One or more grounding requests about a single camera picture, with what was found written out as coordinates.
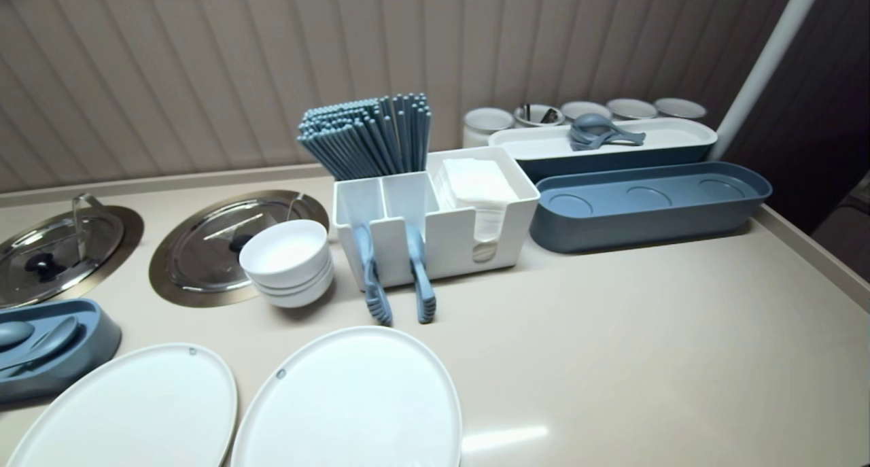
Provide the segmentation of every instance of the beige countertop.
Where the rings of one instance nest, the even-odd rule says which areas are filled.
[[[190,177],[184,181],[177,186],[190,186]],[[119,355],[167,342],[209,347],[239,384],[240,420],[260,384],[299,347],[373,324],[336,242],[334,290],[304,309],[258,297],[188,309],[149,284],[156,246],[201,207],[281,188],[330,207],[332,179],[153,186],[164,191],[92,189],[145,220],[139,248],[86,295],[121,325]],[[67,210],[59,201],[4,207],[0,239]],[[854,300],[870,296],[867,286],[825,262],[775,214],[762,215],[765,225],[753,220],[732,237],[583,256],[529,240],[512,269],[435,281],[430,325],[417,323],[412,288],[388,290],[395,328],[431,347],[456,384],[463,467],[870,462],[867,312]],[[45,408],[0,408],[0,461]]]

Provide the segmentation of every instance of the stainless steel lid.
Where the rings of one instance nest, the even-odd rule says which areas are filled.
[[[103,206],[90,194],[75,197],[72,207],[0,245],[0,309],[83,296],[142,238],[142,218],[133,210]]]
[[[314,198],[273,190],[239,195],[184,220],[152,256],[150,281],[164,299],[206,308],[242,302],[257,294],[239,266],[239,251],[258,232],[284,220],[329,216]]]

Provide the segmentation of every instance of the black knob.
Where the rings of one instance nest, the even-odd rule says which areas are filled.
[[[237,237],[232,238],[232,241],[230,241],[230,251],[240,253],[245,244],[251,241],[252,237],[253,235],[237,235]]]
[[[37,275],[39,275],[39,281],[44,283],[57,278],[57,275],[62,274],[63,271],[66,270],[66,267],[58,265],[55,262],[54,254],[40,253],[31,256],[31,258],[24,264],[24,269],[28,272],[37,272]]]

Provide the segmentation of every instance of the white utensil caddy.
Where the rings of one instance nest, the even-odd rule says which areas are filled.
[[[441,209],[432,178],[448,158],[493,160],[516,192],[508,204],[494,256],[475,262],[472,251],[475,210]],[[429,153],[425,172],[402,173],[379,178],[337,181],[332,202],[332,220],[360,290],[362,263],[353,240],[353,228],[369,222],[375,262],[383,287],[413,283],[405,220],[423,233],[426,273],[431,280],[513,266],[519,259],[540,193],[504,148],[457,149]]]

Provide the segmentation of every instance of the small spoon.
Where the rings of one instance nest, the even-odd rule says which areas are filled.
[[[30,322],[12,321],[0,324],[0,347],[19,344],[33,334],[34,327]]]
[[[57,325],[53,330],[49,331],[46,339],[42,340],[38,346],[24,355],[18,356],[13,362],[0,365],[0,370],[7,368],[18,367],[18,365],[30,364],[47,356],[53,355],[63,347],[65,347],[75,336],[75,331],[78,330],[78,319],[74,315],[69,316]]]

